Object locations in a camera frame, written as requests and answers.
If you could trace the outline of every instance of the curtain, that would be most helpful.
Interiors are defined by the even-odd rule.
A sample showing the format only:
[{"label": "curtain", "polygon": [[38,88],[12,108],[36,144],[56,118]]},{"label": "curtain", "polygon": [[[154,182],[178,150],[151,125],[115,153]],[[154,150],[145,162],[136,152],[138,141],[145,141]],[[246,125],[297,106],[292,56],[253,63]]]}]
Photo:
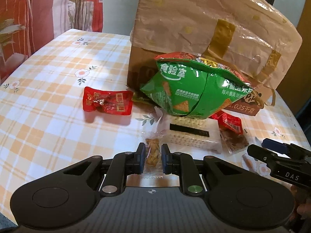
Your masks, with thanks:
[{"label": "curtain", "polygon": [[0,85],[30,55],[71,28],[101,32],[103,0],[1,0]]}]

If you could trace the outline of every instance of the yellow checkered tablecloth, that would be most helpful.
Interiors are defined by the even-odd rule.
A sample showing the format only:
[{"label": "yellow checkered tablecloth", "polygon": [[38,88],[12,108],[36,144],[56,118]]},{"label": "yellow checkered tablecloth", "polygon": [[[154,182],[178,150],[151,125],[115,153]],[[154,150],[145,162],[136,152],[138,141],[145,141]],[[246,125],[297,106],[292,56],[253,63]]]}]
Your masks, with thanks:
[{"label": "yellow checkered tablecloth", "polygon": [[[142,132],[155,131],[154,109],[134,104],[131,116],[82,110],[85,86],[125,90],[131,44],[128,36],[71,29],[26,60],[0,87],[0,212],[15,221],[10,211],[12,193],[21,185],[72,163],[102,155],[135,151]],[[295,117],[277,94],[276,106],[255,117],[232,112],[242,119],[250,143],[269,137],[310,149]],[[202,149],[170,145],[171,151],[193,158],[213,154]],[[245,151],[217,157],[269,178],[264,163]],[[168,178],[165,185],[178,180]],[[133,184],[144,182],[133,179]]]}]

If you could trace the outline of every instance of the finger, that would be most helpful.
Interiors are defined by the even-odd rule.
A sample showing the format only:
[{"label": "finger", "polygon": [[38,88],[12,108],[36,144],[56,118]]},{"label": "finger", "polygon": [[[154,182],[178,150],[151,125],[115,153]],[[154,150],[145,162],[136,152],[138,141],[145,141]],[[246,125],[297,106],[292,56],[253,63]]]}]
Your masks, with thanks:
[{"label": "finger", "polygon": [[290,190],[291,190],[292,192],[297,191],[297,187],[296,187],[295,185],[292,185],[292,186],[290,187]]},{"label": "finger", "polygon": [[301,204],[297,208],[297,213],[302,216],[311,217],[311,204]]},{"label": "finger", "polygon": [[290,215],[290,222],[293,221],[296,217],[298,216],[298,214],[294,211],[291,215]]}]

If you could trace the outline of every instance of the silver screw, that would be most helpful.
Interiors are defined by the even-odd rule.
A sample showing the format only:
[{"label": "silver screw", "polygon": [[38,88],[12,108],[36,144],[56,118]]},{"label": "silver screw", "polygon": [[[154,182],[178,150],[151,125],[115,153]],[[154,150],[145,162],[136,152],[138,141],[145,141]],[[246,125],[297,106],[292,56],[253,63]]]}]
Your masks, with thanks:
[{"label": "silver screw", "polygon": [[108,193],[108,194],[112,194],[112,193],[114,193],[114,192],[116,192],[117,191],[117,187],[116,186],[104,186],[103,188],[102,188],[102,191],[103,192],[105,192],[105,193]]},{"label": "silver screw", "polygon": [[197,186],[197,185],[193,185],[188,187],[188,191],[191,193],[200,193],[203,191],[203,187],[201,186]]}]

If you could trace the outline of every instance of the red snack packet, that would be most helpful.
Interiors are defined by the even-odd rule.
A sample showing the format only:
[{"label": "red snack packet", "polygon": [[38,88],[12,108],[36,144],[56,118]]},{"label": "red snack packet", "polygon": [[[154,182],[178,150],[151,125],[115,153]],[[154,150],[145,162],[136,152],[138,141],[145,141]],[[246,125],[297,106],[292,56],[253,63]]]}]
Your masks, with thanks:
[{"label": "red snack packet", "polygon": [[243,134],[242,121],[238,117],[232,116],[220,110],[215,114],[211,115],[210,118],[218,120],[218,125],[220,127],[223,126],[225,128],[228,128],[239,135]]},{"label": "red snack packet", "polygon": [[132,96],[131,91],[102,91],[85,87],[82,106],[86,112],[98,110],[108,114],[128,116],[132,112]]}]

